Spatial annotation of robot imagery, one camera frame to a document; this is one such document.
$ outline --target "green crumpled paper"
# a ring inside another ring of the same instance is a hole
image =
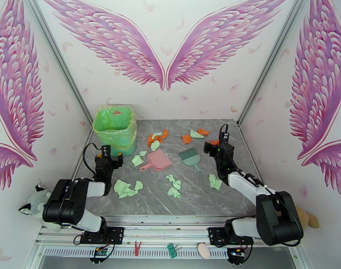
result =
[[[159,146],[160,146],[160,142],[156,140],[151,144],[151,150],[154,152],[156,149],[159,148]]]
[[[204,139],[205,137],[194,130],[190,130],[190,136],[194,139]]]
[[[153,135],[152,135],[152,139],[154,139],[157,135],[162,135],[163,133],[154,133]]]
[[[132,163],[133,163],[134,167],[142,164],[143,162],[144,162],[144,160],[141,159],[139,155],[134,156],[132,159]]]
[[[174,176],[172,174],[168,174],[165,176],[165,178],[169,179],[171,183],[173,183],[173,187],[176,188],[177,190],[181,189],[181,181],[180,180],[175,180]]]
[[[140,164],[142,164],[144,162],[143,159],[141,159],[141,156],[145,156],[145,154],[147,153],[147,151],[140,151],[139,155],[135,155],[132,159],[132,163],[134,165],[134,167],[139,166]]]
[[[181,198],[181,194],[178,192],[178,190],[174,187],[171,187],[169,190],[168,190],[168,195],[169,196],[174,196],[174,198],[178,198],[180,199]]]
[[[174,182],[175,181],[174,176],[172,174],[166,175],[165,178],[169,179],[170,182]]]
[[[210,174],[209,181],[210,181],[210,187],[213,187],[216,190],[220,189],[222,181],[218,179],[215,175]]]
[[[181,189],[181,181],[177,180],[173,182],[173,187],[176,188],[177,190]]]
[[[143,189],[143,183],[141,181],[136,181],[134,190],[131,190],[129,187],[130,184],[120,179],[117,180],[116,184],[114,185],[114,191],[118,193],[118,198],[136,195],[139,190]]]

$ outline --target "plush animal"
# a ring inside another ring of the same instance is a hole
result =
[[[302,228],[305,228],[308,225],[312,228],[316,228],[316,229],[319,228],[319,220],[317,219],[315,215],[304,211],[300,207],[296,207],[296,211],[300,219]]]
[[[46,205],[48,198],[51,196],[51,191],[41,184],[35,187],[36,191],[28,199],[28,203],[19,208],[19,212],[25,215],[32,215],[35,218],[42,218],[43,208]],[[60,225],[43,222],[50,229],[59,231]]]

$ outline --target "pink wing mural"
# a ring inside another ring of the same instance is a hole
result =
[[[341,107],[341,23],[328,0],[311,0],[292,90],[291,134],[302,141],[301,159],[324,141]]]
[[[0,143],[0,190],[5,189],[5,185],[10,187],[11,175],[15,168],[26,165],[33,167],[32,163],[20,152],[9,145]]]
[[[302,166],[310,163],[321,167],[326,186],[331,182],[332,188],[341,194],[341,139],[319,147]]]
[[[130,19],[79,0],[44,1],[56,10],[61,25],[97,57],[135,82],[156,82],[161,90],[165,85],[170,90],[175,82],[190,84],[201,79],[234,56],[273,21],[285,0],[249,0],[200,19],[185,37],[166,76],[145,35]]]
[[[200,19],[167,69],[167,89],[175,82],[198,81],[234,56],[273,21],[284,1],[248,0]]]
[[[164,69],[145,35],[125,16],[79,0],[44,0],[61,25],[96,56],[140,84],[164,89]]]
[[[16,167],[37,160],[32,143],[42,136],[39,64],[23,2],[8,0],[0,18],[0,121],[15,148],[0,143],[0,189]]]

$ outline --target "green trash bin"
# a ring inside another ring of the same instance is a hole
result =
[[[129,156],[136,147],[137,123],[129,106],[105,106],[96,114],[93,131],[99,139],[112,147],[112,156],[123,153]]]

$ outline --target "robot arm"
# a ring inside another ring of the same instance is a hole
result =
[[[104,243],[111,236],[111,228],[103,217],[85,209],[88,197],[100,197],[109,193],[114,169],[123,165],[123,155],[111,159],[111,146],[103,145],[101,154],[95,157],[94,179],[60,179],[43,209],[43,220],[67,224],[85,230],[81,243]]]
[[[267,245],[300,240],[303,230],[292,197],[286,191],[269,189],[252,174],[245,174],[233,160],[234,146],[228,144],[228,125],[223,125],[217,142],[206,142],[204,152],[214,157],[219,178],[248,198],[256,206],[256,218],[227,220],[229,241],[236,237],[262,239]]]

